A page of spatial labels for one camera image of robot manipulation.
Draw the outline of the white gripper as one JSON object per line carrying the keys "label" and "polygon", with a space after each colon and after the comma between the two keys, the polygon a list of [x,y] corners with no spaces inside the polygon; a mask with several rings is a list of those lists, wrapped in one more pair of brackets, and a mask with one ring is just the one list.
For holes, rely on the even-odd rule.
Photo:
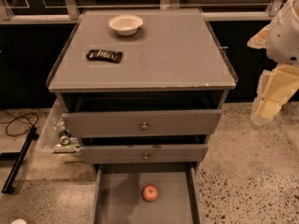
{"label": "white gripper", "polygon": [[272,71],[263,70],[251,109],[252,122],[264,125],[299,90],[299,66],[292,65],[299,64],[299,0],[288,0],[247,46],[266,49],[267,57],[279,63]]}

